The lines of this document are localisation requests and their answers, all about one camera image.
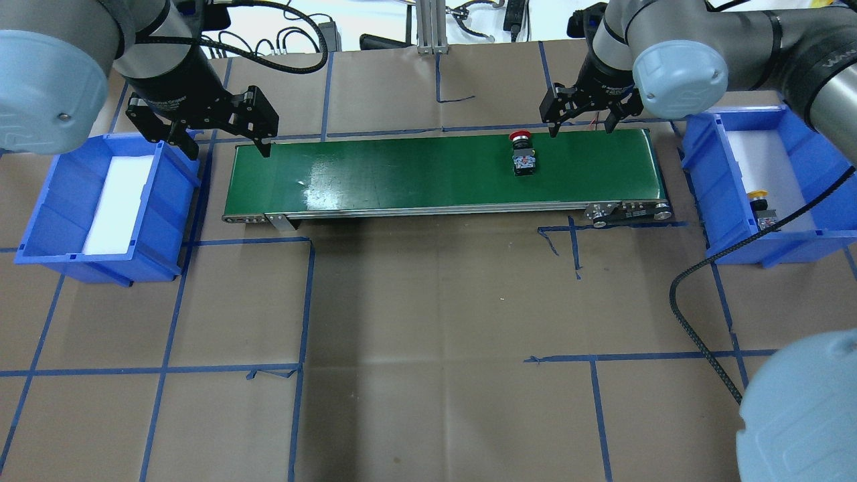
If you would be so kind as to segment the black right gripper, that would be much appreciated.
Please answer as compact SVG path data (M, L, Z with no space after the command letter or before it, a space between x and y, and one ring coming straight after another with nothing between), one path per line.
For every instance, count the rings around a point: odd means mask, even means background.
M643 102L631 70L613 68L596 57L585 58L576 86L553 84L540 103L540 118L555 138L561 125L583 112L608 110L604 131L612 133L619 122L643 112Z

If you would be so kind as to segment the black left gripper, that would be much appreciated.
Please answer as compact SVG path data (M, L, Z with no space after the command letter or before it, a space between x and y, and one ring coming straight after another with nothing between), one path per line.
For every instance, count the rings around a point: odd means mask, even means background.
M125 80L133 88L126 116L148 141L167 141L196 161L196 129L224 129L270 157L279 114L259 86L231 95L207 58L165 59L159 65L127 60Z

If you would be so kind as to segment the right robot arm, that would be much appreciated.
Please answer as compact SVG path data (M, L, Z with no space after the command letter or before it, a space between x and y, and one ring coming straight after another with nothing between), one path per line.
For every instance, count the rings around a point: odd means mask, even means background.
M729 11L705 1L611 1L602 17L570 18L587 40L575 85L555 83L540 104L555 137L567 119L610 112L606 131L643 110L664 119L704 112L728 91L778 91L849 168L780 222L716 251L673 279L668 302L738 403L743 481L855 480L855 330L817 333L769 357L744 392L680 311L677 290L698 269L784 228L833 196L855 174L855 5Z

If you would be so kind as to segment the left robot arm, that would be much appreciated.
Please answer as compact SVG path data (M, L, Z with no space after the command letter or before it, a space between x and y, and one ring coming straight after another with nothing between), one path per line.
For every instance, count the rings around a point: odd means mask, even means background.
M191 129L222 129L270 153L279 116L257 86L224 88L201 49L229 25L214 1L3 1L3 152L60 155L82 146L116 71L132 94L126 116L150 143L195 158Z

